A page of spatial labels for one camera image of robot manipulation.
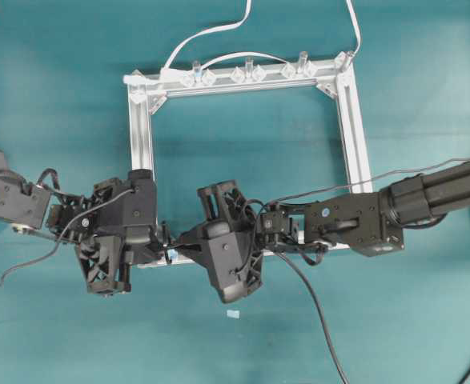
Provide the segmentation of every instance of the white cable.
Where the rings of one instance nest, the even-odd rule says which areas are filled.
[[[175,57],[178,55],[179,51],[192,39],[197,38],[198,36],[202,36],[204,34],[214,34],[215,32],[223,32],[225,30],[234,30],[241,26],[242,24],[245,23],[247,18],[249,17],[249,14],[251,13],[251,3],[252,0],[247,0],[247,3],[245,5],[245,15],[243,16],[242,20],[239,22],[234,22],[232,24],[226,24],[223,26],[214,26],[212,28],[208,28],[206,30],[202,30],[198,32],[197,34],[194,34],[193,36],[190,36],[189,38],[183,40],[182,42],[179,43],[178,46],[174,48],[172,51],[171,56],[167,59],[165,62],[165,65],[163,66],[164,69],[171,67],[172,62],[174,61]]]
[[[356,48],[352,52],[348,52],[347,59],[343,64],[342,69],[346,70],[356,57],[357,53],[360,51],[361,47],[361,30],[360,25],[357,22],[356,11],[354,10],[354,5],[352,4],[352,0],[346,0],[348,13],[350,14],[350,19],[352,21],[352,27],[354,28],[354,34],[356,35]]]
[[[218,56],[217,58],[213,58],[209,62],[203,64],[201,66],[201,70],[205,70],[209,66],[213,66],[214,64],[216,64],[218,62],[223,62],[225,60],[231,60],[232,58],[243,58],[243,57],[246,57],[246,56],[255,56],[255,57],[258,57],[258,58],[270,58],[272,60],[276,60],[277,62],[287,63],[287,61],[284,60],[283,58],[278,58],[277,56],[274,56],[272,54],[263,54],[261,52],[250,52],[250,51],[248,51],[248,52],[234,52],[232,54],[223,54],[222,56]]]

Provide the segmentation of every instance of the robotic arm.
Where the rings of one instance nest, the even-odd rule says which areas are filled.
[[[53,187],[43,183],[48,174]],[[89,198],[59,188],[54,170],[43,172],[36,184],[27,182],[8,168],[0,152],[0,219],[15,223],[23,234],[75,244],[88,292],[129,292],[130,267],[165,256],[165,242],[157,239],[156,185],[149,170],[132,170],[126,181],[100,182]],[[50,208],[46,227],[54,236],[48,236],[38,230],[52,196],[59,204]]]
[[[53,187],[43,182],[48,174]],[[262,204],[245,199],[235,181],[221,182],[198,190],[205,221],[174,242],[165,225],[158,231],[149,170],[132,170],[126,181],[100,182],[89,198],[59,188],[54,170],[46,170],[36,184],[27,182],[0,152],[0,219],[18,224],[22,233],[41,235],[50,198],[56,197],[59,204],[50,207],[46,220],[49,238],[74,244],[90,293],[131,291],[131,266],[170,262],[167,250],[174,248],[207,270],[223,302],[233,302],[261,286],[266,250],[298,252],[313,266],[338,243],[366,256],[402,250],[404,229],[428,228],[449,212],[470,207],[470,161],[405,178],[379,192],[304,204],[285,202],[296,196]],[[251,208],[255,202],[262,206],[258,213]]]
[[[365,256],[402,250],[404,229],[426,229],[449,212],[470,207],[470,161],[374,193],[306,204],[278,199],[263,205],[259,214],[249,207],[257,201],[246,200],[234,181],[198,193],[207,219],[182,234],[177,248],[207,269],[223,302],[233,302],[261,286],[264,250],[299,252],[310,265],[320,263],[329,246],[338,243]],[[303,217],[303,242],[297,216]],[[315,260],[307,254],[316,254]]]

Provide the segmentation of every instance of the square frame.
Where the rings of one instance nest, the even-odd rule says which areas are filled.
[[[204,70],[195,63],[192,71],[176,73],[175,76],[164,77],[159,74],[144,75],[136,70],[123,77],[128,92],[133,170],[152,170],[155,177],[151,116],[171,98],[315,86],[335,101],[347,182],[360,183],[350,188],[351,193],[373,191],[371,182],[361,183],[369,180],[371,173],[356,75],[349,54],[340,52],[333,59],[310,61],[307,53],[303,52],[296,63],[256,67],[249,57],[243,69],[236,66]],[[299,240],[302,239],[303,233],[299,234]],[[341,245],[334,249],[347,249],[347,246]],[[172,265],[192,262],[178,253],[172,256]],[[165,261],[149,266],[163,265],[166,265]]]

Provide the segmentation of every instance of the metal bar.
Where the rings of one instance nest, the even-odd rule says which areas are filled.
[[[145,86],[128,86],[131,168],[152,170],[155,178],[151,115],[148,106]]]
[[[339,130],[345,156],[345,169],[349,183],[362,182],[371,178],[368,152],[364,138],[363,120],[357,95],[354,67],[336,77],[338,98]],[[371,182],[351,187],[354,194],[373,192]]]

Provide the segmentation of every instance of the teal surface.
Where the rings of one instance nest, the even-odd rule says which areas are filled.
[[[53,166],[80,194],[124,178],[122,75],[157,70],[186,36],[243,8],[0,2],[0,149],[10,165],[31,180]],[[357,0],[356,9],[372,173],[470,156],[470,1]],[[236,50],[328,57],[352,44],[341,0],[259,0],[245,26],[197,39],[177,64]],[[159,217],[176,233],[202,219],[195,189],[211,182],[236,178],[246,196],[268,199],[345,181],[334,106],[313,89],[172,100],[154,123]],[[398,254],[345,251],[303,266],[352,384],[455,383],[470,363],[470,210],[411,232]],[[0,223],[0,273],[50,247]],[[85,293],[63,247],[0,290],[0,384],[338,382],[301,281],[274,259],[263,279],[225,306],[198,266],[134,269],[132,294],[102,299]]]

